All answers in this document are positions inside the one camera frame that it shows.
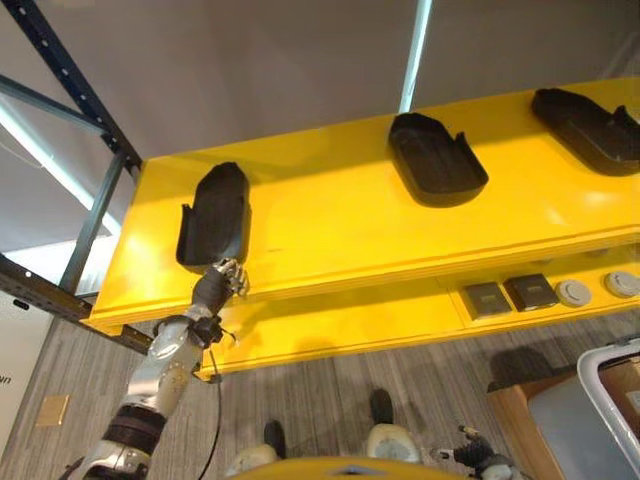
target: black device holder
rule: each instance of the black device holder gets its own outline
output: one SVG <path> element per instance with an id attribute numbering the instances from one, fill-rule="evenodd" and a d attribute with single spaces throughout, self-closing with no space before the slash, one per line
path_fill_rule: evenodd
<path id="1" fill-rule="evenodd" d="M 216 165 L 198 183 L 193 207 L 182 206 L 176 259 L 204 267 L 222 258 L 242 261 L 249 233 L 249 181 L 238 165 Z"/>
<path id="2" fill-rule="evenodd" d="M 398 115 L 391 125 L 389 143 L 400 176 L 418 203 L 459 205 L 478 195 L 489 181 L 464 133 L 453 139 L 434 118 L 419 113 Z"/>
<path id="3" fill-rule="evenodd" d="M 609 113 L 584 95 L 559 88 L 537 90 L 533 112 L 598 173 L 640 171 L 640 125 L 621 105 Z"/>

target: round white button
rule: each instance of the round white button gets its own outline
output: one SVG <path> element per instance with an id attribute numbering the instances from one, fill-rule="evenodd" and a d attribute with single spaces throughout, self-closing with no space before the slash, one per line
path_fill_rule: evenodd
<path id="1" fill-rule="evenodd" d="M 556 286 L 556 294 L 565 305 L 584 307 L 591 301 L 591 292 L 584 283 L 565 280 Z"/>
<path id="2" fill-rule="evenodd" d="M 629 298 L 640 293 L 640 280 L 629 272 L 611 272 L 604 277 L 604 284 L 618 297 Z"/>

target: brown box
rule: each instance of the brown box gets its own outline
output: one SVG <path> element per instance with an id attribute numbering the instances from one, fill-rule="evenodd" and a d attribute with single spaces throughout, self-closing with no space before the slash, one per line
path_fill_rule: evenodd
<path id="1" fill-rule="evenodd" d="M 631 430 L 640 438 L 640 355 L 600 370 L 599 376 Z"/>

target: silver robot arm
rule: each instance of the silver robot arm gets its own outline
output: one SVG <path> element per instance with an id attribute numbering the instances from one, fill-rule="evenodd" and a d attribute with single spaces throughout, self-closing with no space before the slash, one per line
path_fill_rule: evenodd
<path id="1" fill-rule="evenodd" d="M 191 307 L 158 324 L 147 357 L 133 373 L 107 431 L 80 466 L 63 479 L 143 480 L 162 430 L 202 353 L 222 338 L 218 312 L 248 282 L 234 259 L 212 265 L 193 289 Z"/>

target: white ceiling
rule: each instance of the white ceiling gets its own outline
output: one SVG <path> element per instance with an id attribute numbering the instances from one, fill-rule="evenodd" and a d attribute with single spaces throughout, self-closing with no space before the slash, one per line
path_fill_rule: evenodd
<path id="1" fill-rule="evenodd" d="M 434 3 L 420 106 L 616 75 L 639 28 L 636 0 Z M 395 111 L 415 12 L 408 0 L 38 4 L 143 158 Z M 72 106 L 2 7 L 0 72 Z M 110 160 L 101 141 L 13 105 L 95 192 Z M 28 157 L 2 129 L 0 141 Z M 124 174 L 116 218 L 132 191 Z M 75 238 L 85 214 L 0 149 L 0 251 Z"/>

